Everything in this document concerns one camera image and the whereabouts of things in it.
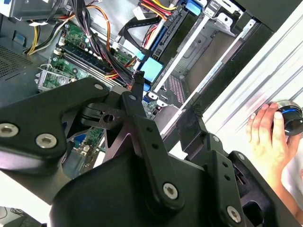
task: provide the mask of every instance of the orange wire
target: orange wire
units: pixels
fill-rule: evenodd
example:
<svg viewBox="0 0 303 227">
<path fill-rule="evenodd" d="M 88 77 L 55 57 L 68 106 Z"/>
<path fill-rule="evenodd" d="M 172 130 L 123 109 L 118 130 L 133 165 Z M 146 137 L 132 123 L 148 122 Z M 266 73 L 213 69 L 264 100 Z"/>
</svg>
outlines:
<svg viewBox="0 0 303 227">
<path fill-rule="evenodd" d="M 148 5 L 145 5 L 144 3 L 141 3 L 142 6 L 144 6 L 145 8 L 153 11 L 155 14 L 157 14 L 159 17 L 161 17 L 164 21 L 166 21 L 167 19 L 158 11 L 154 10 L 153 8 L 149 7 Z"/>
</svg>

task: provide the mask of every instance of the finger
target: finger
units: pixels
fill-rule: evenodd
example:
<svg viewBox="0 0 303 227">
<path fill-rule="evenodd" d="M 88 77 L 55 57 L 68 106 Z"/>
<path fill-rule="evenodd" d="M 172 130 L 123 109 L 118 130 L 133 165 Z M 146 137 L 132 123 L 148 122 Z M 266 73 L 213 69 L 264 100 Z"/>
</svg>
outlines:
<svg viewBox="0 0 303 227">
<path fill-rule="evenodd" d="M 252 127 L 252 123 L 254 122 L 255 117 L 256 117 L 256 114 L 253 113 L 250 116 L 250 118 L 248 119 L 248 122 L 246 125 L 246 135 L 247 135 L 248 142 L 251 141 L 251 127 Z"/>
<path fill-rule="evenodd" d="M 268 109 L 268 104 L 264 104 L 261 107 L 261 110 L 258 111 L 257 116 L 254 119 L 254 122 L 252 123 L 251 127 L 251 143 L 253 144 L 259 144 L 260 139 L 259 139 L 259 127 L 261 120 Z"/>
<path fill-rule="evenodd" d="M 286 137 L 284 132 L 284 119 L 281 112 L 275 112 L 274 128 L 272 136 L 272 145 L 274 149 L 281 150 L 286 147 Z"/>
<path fill-rule="evenodd" d="M 300 143 L 300 139 L 301 139 L 301 134 L 289 137 L 289 139 L 288 139 L 288 149 L 289 149 L 289 152 L 290 152 L 291 156 L 293 156 L 297 153 L 299 143 Z"/>
<path fill-rule="evenodd" d="M 273 125 L 274 114 L 278 109 L 277 103 L 272 103 L 266 110 L 259 127 L 260 143 L 271 145 L 271 126 Z"/>
</svg>

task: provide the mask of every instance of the silver metal panel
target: silver metal panel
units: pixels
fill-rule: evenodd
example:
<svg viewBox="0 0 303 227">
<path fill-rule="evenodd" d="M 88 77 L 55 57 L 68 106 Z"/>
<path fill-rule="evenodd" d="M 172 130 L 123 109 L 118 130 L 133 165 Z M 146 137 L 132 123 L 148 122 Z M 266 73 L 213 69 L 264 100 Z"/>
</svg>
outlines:
<svg viewBox="0 0 303 227">
<path fill-rule="evenodd" d="M 0 3 L 0 13 L 18 20 L 45 18 L 51 11 L 53 0 L 11 0 Z"/>
<path fill-rule="evenodd" d="M 161 2 L 169 5 L 167 0 Z M 134 17 L 133 9 L 137 7 L 138 0 L 103 0 L 100 3 L 94 3 L 94 5 L 99 6 L 106 13 L 110 22 L 111 37 L 115 39 L 121 28 Z M 101 28 L 106 29 L 106 21 L 103 16 L 95 9 L 89 9 L 89 12 L 92 18 L 92 25 L 97 24 Z M 130 34 L 137 42 L 140 42 L 143 40 L 147 29 L 148 26 L 130 29 Z"/>
<path fill-rule="evenodd" d="M 302 11 L 303 3 L 204 113 L 227 152 L 247 153 L 245 125 L 262 104 L 290 99 L 303 106 Z"/>
<path fill-rule="evenodd" d="M 176 120 L 182 114 L 183 109 L 187 106 L 187 104 L 192 102 L 192 98 L 197 94 L 200 93 L 201 90 L 207 85 L 207 83 L 216 75 L 220 67 L 226 61 L 226 57 L 230 56 L 230 52 L 234 52 L 234 47 L 238 45 L 238 42 L 241 38 L 244 38 L 246 34 L 250 31 L 250 29 L 254 26 L 255 21 L 251 19 L 248 24 L 244 27 L 243 31 L 236 37 L 233 43 L 227 48 L 224 54 L 220 57 L 220 59 L 215 63 L 215 65 L 210 69 L 207 75 L 202 79 L 202 81 L 197 85 L 195 90 L 191 93 L 191 95 L 187 98 L 184 104 L 180 107 L 180 109 L 173 115 L 164 129 L 160 132 L 161 135 L 166 134 L 167 131 L 172 127 L 172 125 L 176 122 Z"/>
</svg>

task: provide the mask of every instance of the blue and black knob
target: blue and black knob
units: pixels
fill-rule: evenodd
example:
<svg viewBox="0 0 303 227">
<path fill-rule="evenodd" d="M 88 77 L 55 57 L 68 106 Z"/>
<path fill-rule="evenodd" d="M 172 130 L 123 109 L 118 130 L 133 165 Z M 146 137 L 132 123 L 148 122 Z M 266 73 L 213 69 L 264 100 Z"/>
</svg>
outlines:
<svg viewBox="0 0 303 227">
<path fill-rule="evenodd" d="M 278 111 L 284 118 L 284 130 L 286 136 L 294 136 L 303 132 L 303 115 L 301 107 L 289 100 L 277 102 Z"/>
</svg>

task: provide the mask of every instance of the hand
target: hand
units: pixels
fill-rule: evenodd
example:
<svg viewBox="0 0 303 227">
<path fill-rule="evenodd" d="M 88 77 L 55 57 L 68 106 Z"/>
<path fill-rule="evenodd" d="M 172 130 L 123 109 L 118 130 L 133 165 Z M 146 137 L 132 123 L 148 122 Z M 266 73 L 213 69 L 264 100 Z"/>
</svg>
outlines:
<svg viewBox="0 0 303 227">
<path fill-rule="evenodd" d="M 263 105 L 257 115 L 250 117 L 246 128 L 250 161 L 271 187 L 281 183 L 282 170 L 296 154 L 301 138 L 296 135 L 286 142 L 284 120 L 277 109 L 276 103 Z"/>
</svg>

